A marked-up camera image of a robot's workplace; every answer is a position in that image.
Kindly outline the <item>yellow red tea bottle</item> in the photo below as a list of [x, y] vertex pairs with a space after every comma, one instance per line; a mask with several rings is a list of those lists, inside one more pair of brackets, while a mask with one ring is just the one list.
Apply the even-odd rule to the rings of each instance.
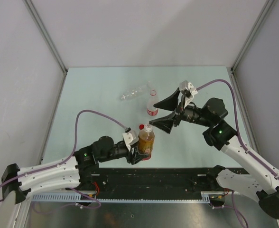
[[149, 133], [145, 132], [144, 130], [140, 130], [138, 137], [139, 137], [138, 147], [140, 153], [150, 154], [150, 158], [151, 158], [154, 140], [155, 140], [155, 134], [153, 130], [152, 132]]

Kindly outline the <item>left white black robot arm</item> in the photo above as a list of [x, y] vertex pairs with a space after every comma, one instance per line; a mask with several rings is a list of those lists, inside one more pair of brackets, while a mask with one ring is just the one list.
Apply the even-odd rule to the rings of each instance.
[[134, 165], [147, 157], [140, 153], [137, 139], [127, 136], [126, 140], [114, 143], [111, 137], [103, 136], [71, 157], [26, 168], [17, 164], [7, 166], [1, 178], [2, 198], [14, 192], [15, 203], [19, 204], [41, 192], [78, 187], [87, 190], [93, 183], [91, 172], [101, 162], [126, 158], [127, 163]]

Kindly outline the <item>white tea bottle cap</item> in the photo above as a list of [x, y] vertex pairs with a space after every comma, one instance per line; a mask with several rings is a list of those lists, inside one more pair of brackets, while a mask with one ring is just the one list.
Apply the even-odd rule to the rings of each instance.
[[152, 126], [150, 124], [145, 124], [144, 129], [145, 132], [152, 132]]

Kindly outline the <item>red label plastic bottle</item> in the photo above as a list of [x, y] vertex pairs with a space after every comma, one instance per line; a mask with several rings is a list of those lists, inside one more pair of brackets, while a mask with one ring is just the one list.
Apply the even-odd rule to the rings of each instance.
[[151, 90], [149, 93], [149, 100], [147, 102], [147, 114], [150, 116], [156, 116], [158, 114], [158, 108], [154, 107], [154, 104], [156, 104], [159, 101], [158, 94], [156, 90]]

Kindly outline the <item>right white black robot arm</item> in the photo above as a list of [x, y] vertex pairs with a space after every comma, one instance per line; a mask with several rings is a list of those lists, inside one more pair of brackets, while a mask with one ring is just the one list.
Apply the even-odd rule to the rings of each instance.
[[206, 143], [231, 157], [250, 175], [235, 174], [217, 165], [207, 174], [208, 188], [234, 190], [257, 202], [270, 217], [279, 219], [279, 170], [246, 145], [239, 133], [224, 120], [228, 111], [223, 100], [210, 98], [198, 108], [193, 98], [190, 91], [177, 89], [168, 98], [154, 104], [155, 108], [171, 111], [171, 114], [149, 124], [166, 133], [181, 121], [207, 127], [203, 132]]

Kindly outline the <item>clear plastic water bottle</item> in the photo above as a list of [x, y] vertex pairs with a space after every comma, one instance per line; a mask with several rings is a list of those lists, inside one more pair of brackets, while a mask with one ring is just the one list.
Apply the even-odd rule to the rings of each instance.
[[141, 95], [148, 93], [150, 89], [151, 89], [151, 83], [150, 81], [147, 81], [143, 85], [139, 85], [135, 88], [127, 89], [125, 92], [123, 92], [120, 95], [119, 100], [125, 101], [125, 100], [134, 99], [135, 97], [139, 97]]

